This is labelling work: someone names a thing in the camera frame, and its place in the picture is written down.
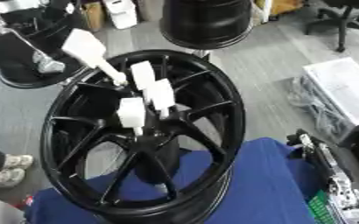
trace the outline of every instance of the black office chair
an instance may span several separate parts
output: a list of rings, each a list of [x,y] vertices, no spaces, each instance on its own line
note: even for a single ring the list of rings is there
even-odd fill
[[[339,47],[336,49],[336,51],[342,53],[346,50],[345,42],[347,27],[359,30],[359,14],[352,13],[353,9],[359,9],[359,0],[324,0],[324,2],[331,7],[346,7],[346,10],[342,15],[340,15],[339,13],[330,9],[319,9],[318,19],[323,19],[326,15],[329,18],[308,24],[306,26],[306,35],[309,35],[316,25],[337,26],[339,27]]]

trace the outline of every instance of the white foam block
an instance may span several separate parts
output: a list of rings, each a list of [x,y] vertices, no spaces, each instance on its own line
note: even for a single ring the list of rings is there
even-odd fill
[[[155,82],[155,72],[148,60],[131,65],[130,70],[138,90],[146,89]]]
[[[106,47],[91,32],[73,29],[67,37],[62,51],[88,67],[96,68],[106,52]]]
[[[87,67],[101,68],[113,80],[116,86],[127,83],[126,75],[119,73],[103,58],[106,47],[91,32],[73,29],[61,49]]]
[[[140,128],[145,122],[145,106],[143,98],[123,98],[117,110],[121,124],[124,128]]]
[[[168,109],[175,105],[174,91],[168,79],[157,80],[148,87],[156,110]]]

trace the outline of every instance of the black wheel rim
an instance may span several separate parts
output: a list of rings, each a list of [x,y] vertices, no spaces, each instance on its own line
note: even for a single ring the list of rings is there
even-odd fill
[[[121,129],[115,116],[108,115],[113,115],[116,111],[118,99],[140,93],[132,85],[126,88],[113,87],[98,70],[83,73],[60,93],[47,114],[41,137],[41,162],[46,175],[54,187],[73,203],[109,220],[126,222],[132,219],[134,221],[128,223],[143,223],[143,219],[154,217],[155,220],[162,221],[162,214],[166,214],[165,219],[168,219],[167,212],[176,209],[183,211],[184,205],[187,209],[192,209],[192,201],[200,201],[200,195],[206,197],[206,192],[213,189],[208,197],[219,200],[213,205],[205,206],[204,210],[208,210],[210,214],[225,193],[225,190],[219,190],[227,190],[229,178],[226,174],[243,141],[245,114],[241,96],[219,68],[187,53],[167,50],[132,52],[109,59],[109,63],[130,74],[130,65],[143,60],[152,63],[157,80],[169,79],[176,93],[176,102],[187,105],[190,109],[178,111],[175,107],[171,108],[171,115],[151,128],[163,133],[158,140],[153,137],[155,132],[149,132],[149,127],[146,132],[150,134],[134,138],[130,130]],[[102,94],[108,96],[104,99],[104,108],[100,108],[99,103],[94,106],[82,103],[83,100],[100,101],[98,98],[94,99],[93,95],[96,93],[99,93],[99,99]],[[86,105],[88,112],[81,112]],[[194,121],[201,117],[206,117],[216,127],[221,135],[221,145],[214,143],[194,125]],[[79,133],[71,133],[70,130],[77,130],[75,132]],[[68,132],[69,139],[74,138],[77,142],[72,147],[69,147],[71,143],[61,142],[58,138],[64,131]],[[185,188],[176,189],[171,175],[165,171],[161,161],[157,160],[156,153],[159,152],[157,149],[180,135],[191,137],[206,146],[213,163],[199,179]],[[128,157],[116,172],[111,185],[104,192],[98,193],[85,185],[77,165],[83,161],[88,149],[102,141],[116,143],[127,151]],[[159,175],[164,176],[168,194],[150,201],[115,202],[116,190],[123,177],[135,167],[135,161],[138,162],[140,158],[149,159]],[[186,218],[186,221],[190,220],[194,220],[194,217]]]

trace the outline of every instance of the person's foot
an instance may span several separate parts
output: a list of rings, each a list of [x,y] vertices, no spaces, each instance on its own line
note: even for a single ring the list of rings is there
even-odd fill
[[[34,157],[30,155],[12,156],[10,154],[5,155],[5,162],[3,169],[21,168],[23,170],[28,169],[34,162]]]
[[[25,170],[17,168],[0,171],[0,188],[13,187],[25,178]]]

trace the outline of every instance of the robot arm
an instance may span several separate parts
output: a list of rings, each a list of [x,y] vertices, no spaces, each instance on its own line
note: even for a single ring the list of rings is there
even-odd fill
[[[296,135],[287,138],[288,145],[301,145],[291,157],[304,158],[322,176],[322,184],[325,186],[323,190],[328,200],[327,208],[335,223],[359,223],[359,190],[353,187],[353,180],[347,169],[342,168],[327,144],[301,129]]]

